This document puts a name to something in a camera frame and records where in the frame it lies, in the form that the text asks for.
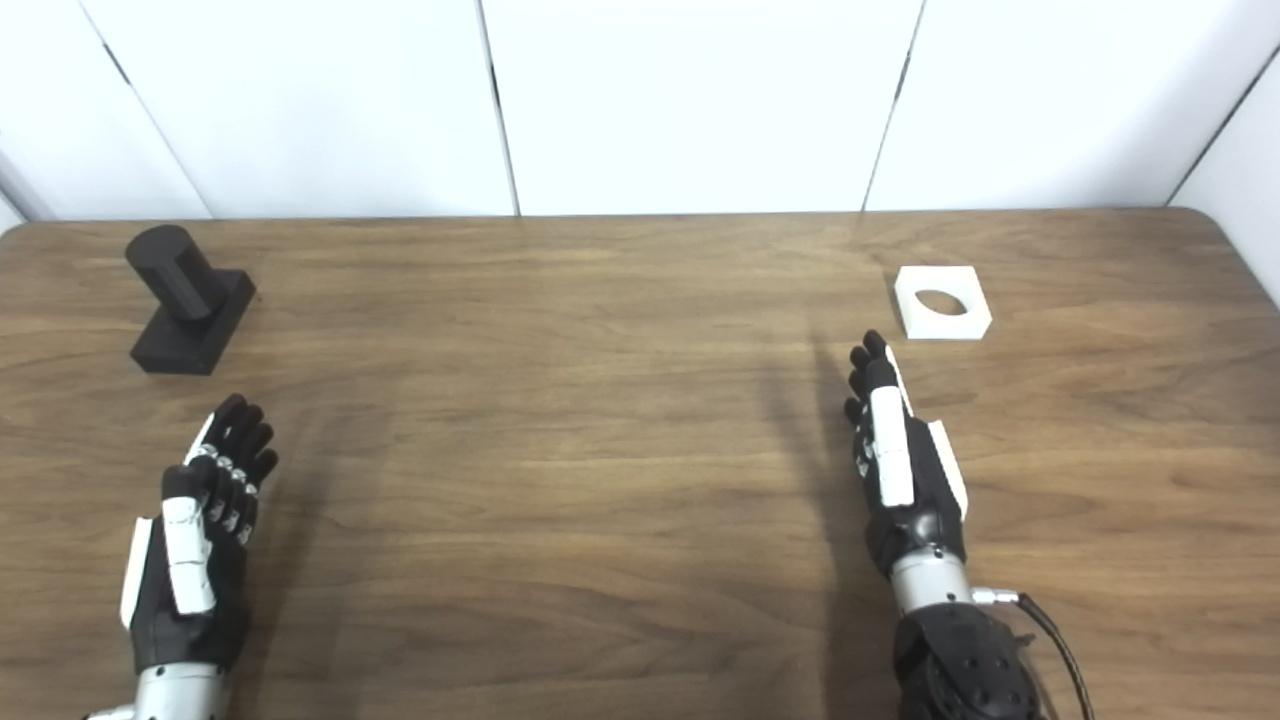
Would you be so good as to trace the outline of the white and black right hand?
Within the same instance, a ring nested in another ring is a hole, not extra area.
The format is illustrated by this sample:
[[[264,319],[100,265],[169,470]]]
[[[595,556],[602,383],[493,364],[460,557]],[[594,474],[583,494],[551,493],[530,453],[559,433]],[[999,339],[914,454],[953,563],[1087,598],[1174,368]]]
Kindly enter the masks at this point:
[[[844,405],[855,430],[852,456],[865,492],[865,543],[883,575],[929,550],[966,561],[966,483],[945,425],[913,410],[893,350],[874,329],[850,352]]]

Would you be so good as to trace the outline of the white and black left hand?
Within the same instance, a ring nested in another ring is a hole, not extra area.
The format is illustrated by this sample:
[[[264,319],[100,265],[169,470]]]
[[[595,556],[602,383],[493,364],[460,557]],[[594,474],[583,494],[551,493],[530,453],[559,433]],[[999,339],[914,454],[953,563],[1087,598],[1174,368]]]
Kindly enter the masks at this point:
[[[137,674],[169,664],[225,673],[246,646],[248,550],[261,487],[279,456],[264,410],[227,396],[160,480],[160,509],[134,524],[122,623]]]

